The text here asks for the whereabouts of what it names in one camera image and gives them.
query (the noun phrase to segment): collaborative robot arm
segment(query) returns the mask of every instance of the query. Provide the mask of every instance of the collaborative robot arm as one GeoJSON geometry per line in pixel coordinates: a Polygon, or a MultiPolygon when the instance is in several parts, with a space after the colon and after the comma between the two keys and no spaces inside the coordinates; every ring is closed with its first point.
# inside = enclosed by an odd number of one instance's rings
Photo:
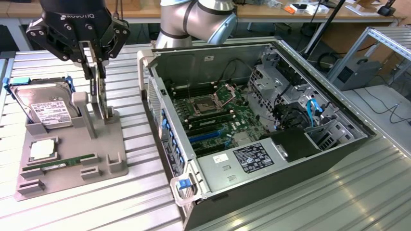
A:
{"type": "Polygon", "coordinates": [[[40,0],[42,14],[26,36],[60,60],[72,60],[89,80],[90,104],[98,119],[108,119],[105,68],[129,36],[128,23],[114,18],[104,0],[40,0]],[[84,47],[89,47],[92,62],[84,47]]]}
{"type": "Polygon", "coordinates": [[[156,48],[186,47],[190,36],[221,44],[235,28],[232,0],[161,0],[161,32],[156,48]]]}

